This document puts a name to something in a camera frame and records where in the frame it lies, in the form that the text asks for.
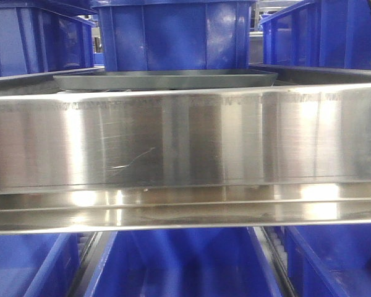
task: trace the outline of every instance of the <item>stainless steel frame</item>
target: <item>stainless steel frame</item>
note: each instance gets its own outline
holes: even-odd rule
[[[0,98],[0,233],[371,222],[371,84]]]

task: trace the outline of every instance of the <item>blue plastic wall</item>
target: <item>blue plastic wall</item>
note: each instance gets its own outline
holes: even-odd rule
[[[264,63],[318,66],[320,6],[302,1],[262,21]]]
[[[25,6],[58,11],[71,17],[96,13],[91,9],[90,0],[0,0],[0,8]]]
[[[0,297],[65,297],[78,267],[77,235],[0,236]]]
[[[247,228],[115,233],[85,296],[280,297]]]
[[[252,2],[96,0],[106,70],[247,68]]]
[[[300,297],[371,297],[371,224],[289,227],[284,245]]]
[[[366,0],[305,0],[262,25],[266,64],[371,69]]]
[[[93,67],[92,23],[27,4],[0,9],[0,77]]]

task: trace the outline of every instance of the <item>scratch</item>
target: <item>scratch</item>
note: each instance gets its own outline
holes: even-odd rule
[[[130,167],[130,165],[132,165],[133,163],[135,163],[135,161],[136,161],[137,159],[139,159],[139,158],[143,157],[144,155],[146,155],[146,154],[152,152],[154,149],[155,149],[155,148],[152,147],[152,148],[150,148],[149,150],[147,150],[146,152],[141,153],[139,156],[137,156],[136,158],[134,158],[134,159],[133,159],[129,164],[127,164],[127,165],[113,166],[113,167],[110,167],[109,169],[110,169],[110,170],[116,170],[116,169],[122,169],[122,170],[124,170],[125,168],[128,168],[128,167]],[[111,177],[113,177],[113,176],[115,176],[115,175],[121,173],[122,170],[120,170],[120,171],[117,172],[117,173],[114,173],[113,175],[111,175]]]

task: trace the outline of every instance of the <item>blue storage bin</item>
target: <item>blue storage bin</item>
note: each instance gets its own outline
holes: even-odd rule
[[[75,17],[77,15],[95,14],[90,7],[90,0],[0,0],[0,8],[13,6],[29,6],[58,11],[63,15]]]
[[[261,24],[265,64],[371,69],[367,1],[305,0]]]
[[[0,77],[93,67],[92,22],[11,2],[0,1]]]
[[[318,66],[320,6],[306,0],[261,20],[264,63]]]
[[[252,229],[113,233],[84,296],[282,296]]]
[[[103,55],[103,53],[95,53],[95,54],[93,54],[93,58],[95,60],[95,66],[104,66],[104,55]]]
[[[79,262],[77,235],[0,236],[0,297],[65,297]]]
[[[247,68],[256,0],[93,0],[107,71]]]
[[[300,297],[371,297],[371,224],[287,227],[284,246]]]

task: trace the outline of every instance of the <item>stainless steel rail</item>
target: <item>stainless steel rail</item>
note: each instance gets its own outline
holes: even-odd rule
[[[0,98],[0,233],[371,222],[371,84]]]

